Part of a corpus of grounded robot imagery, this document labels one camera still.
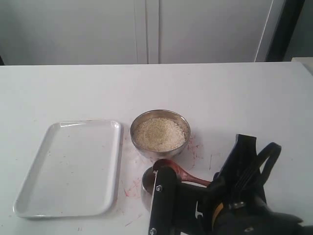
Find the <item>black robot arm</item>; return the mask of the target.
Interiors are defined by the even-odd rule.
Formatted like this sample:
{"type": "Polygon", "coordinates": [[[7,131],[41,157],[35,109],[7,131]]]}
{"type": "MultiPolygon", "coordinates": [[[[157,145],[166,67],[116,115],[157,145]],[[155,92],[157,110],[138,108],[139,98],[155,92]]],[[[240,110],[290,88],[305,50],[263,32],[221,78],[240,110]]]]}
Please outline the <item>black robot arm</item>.
{"type": "Polygon", "coordinates": [[[291,214],[271,211],[257,192],[230,204],[224,178],[200,187],[182,183],[163,168],[154,174],[149,235],[311,235],[312,226],[291,214]]]}

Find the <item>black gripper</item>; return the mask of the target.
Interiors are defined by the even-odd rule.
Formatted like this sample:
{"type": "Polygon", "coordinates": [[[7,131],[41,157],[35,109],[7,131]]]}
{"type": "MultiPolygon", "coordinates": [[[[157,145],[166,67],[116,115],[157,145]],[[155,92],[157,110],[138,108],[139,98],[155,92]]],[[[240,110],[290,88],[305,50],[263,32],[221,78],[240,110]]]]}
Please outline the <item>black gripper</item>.
{"type": "Polygon", "coordinates": [[[236,183],[217,176],[205,188],[178,184],[173,169],[160,168],[156,173],[148,234],[260,233],[267,214],[264,188],[256,185],[237,189],[236,183]]]}

